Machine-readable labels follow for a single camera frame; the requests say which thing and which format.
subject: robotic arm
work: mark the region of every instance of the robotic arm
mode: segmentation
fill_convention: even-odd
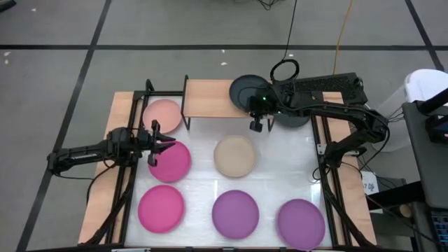
[[[254,118],[250,128],[257,132],[263,128],[260,119],[276,113],[290,117],[325,116],[353,123],[356,132],[339,142],[327,143],[324,159],[330,167],[339,167],[345,153],[364,143],[383,141],[388,130],[387,119],[375,110],[317,100],[308,88],[305,90],[293,80],[257,88],[255,95],[248,98],[246,110]]]
[[[48,169],[55,175],[60,175],[76,165],[106,160],[114,161],[117,165],[128,166],[133,160],[133,155],[142,157],[142,151],[151,151],[148,156],[148,164],[157,166],[156,155],[161,154],[174,143],[174,138],[160,133],[160,125],[156,120],[152,121],[153,135],[146,130],[139,131],[137,137],[130,129],[119,127],[107,134],[105,140],[91,146],[77,148],[62,148],[48,155]]]

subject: wooden shelf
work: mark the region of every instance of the wooden shelf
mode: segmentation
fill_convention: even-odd
[[[248,113],[233,105],[229,96],[233,80],[188,79],[183,114],[187,118],[246,118]]]

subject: purple plate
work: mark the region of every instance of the purple plate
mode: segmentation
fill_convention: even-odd
[[[257,203],[249,194],[230,190],[216,199],[211,216],[220,234],[231,239],[243,239],[257,228],[260,214]]]
[[[292,199],[280,208],[277,230],[287,245],[309,251],[322,242],[325,222],[322,213],[311,202]]]

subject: light pink plate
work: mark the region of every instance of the light pink plate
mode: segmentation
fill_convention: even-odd
[[[152,131],[151,123],[157,120],[160,124],[160,133],[173,131],[181,123],[181,108],[170,99],[160,99],[149,104],[143,112],[143,124],[148,131]]]

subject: beige plate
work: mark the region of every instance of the beige plate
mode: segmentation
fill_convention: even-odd
[[[241,177],[252,171],[257,152],[251,140],[243,136],[226,136],[215,148],[215,166],[222,174]]]

